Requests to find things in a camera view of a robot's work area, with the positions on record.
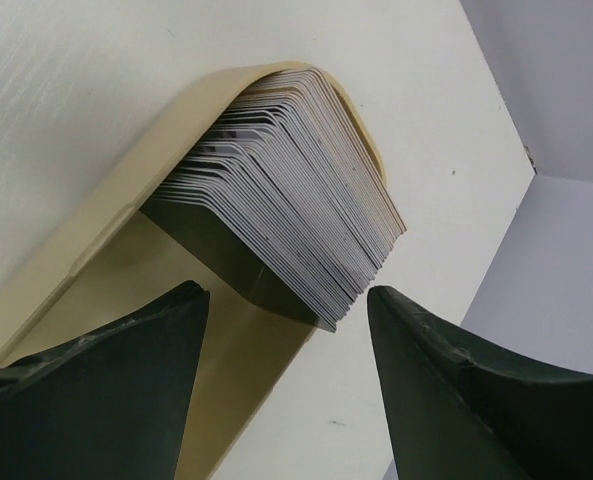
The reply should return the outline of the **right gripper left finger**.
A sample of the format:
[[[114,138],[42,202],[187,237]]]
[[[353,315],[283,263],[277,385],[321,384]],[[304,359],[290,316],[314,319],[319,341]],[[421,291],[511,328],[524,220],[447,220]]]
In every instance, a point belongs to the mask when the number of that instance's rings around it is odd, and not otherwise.
[[[209,313],[184,282],[0,367],[0,479],[171,479]]]

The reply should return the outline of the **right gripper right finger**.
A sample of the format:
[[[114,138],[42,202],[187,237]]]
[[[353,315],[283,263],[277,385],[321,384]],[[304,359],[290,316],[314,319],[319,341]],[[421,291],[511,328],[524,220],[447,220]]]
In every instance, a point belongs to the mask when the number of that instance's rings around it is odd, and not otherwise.
[[[593,479],[593,375],[520,355],[389,286],[367,296],[402,479]]]

